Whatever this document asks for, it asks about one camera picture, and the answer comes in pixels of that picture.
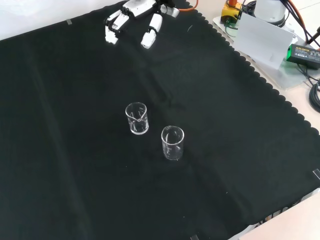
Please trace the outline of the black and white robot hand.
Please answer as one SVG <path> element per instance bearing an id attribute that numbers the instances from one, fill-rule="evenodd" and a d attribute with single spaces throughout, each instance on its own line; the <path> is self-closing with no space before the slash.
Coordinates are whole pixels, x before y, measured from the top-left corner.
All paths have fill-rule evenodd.
<path id="1" fill-rule="evenodd" d="M 119 10 L 104 20 L 105 41 L 115 45 L 123 26 L 130 19 L 137 19 L 138 17 L 152 14 L 148 30 L 144 33 L 140 43 L 145 49 L 149 49 L 155 42 L 161 29 L 163 22 L 162 14 L 176 18 L 179 13 L 180 10 L 176 8 L 172 0 L 128 0 Z"/>

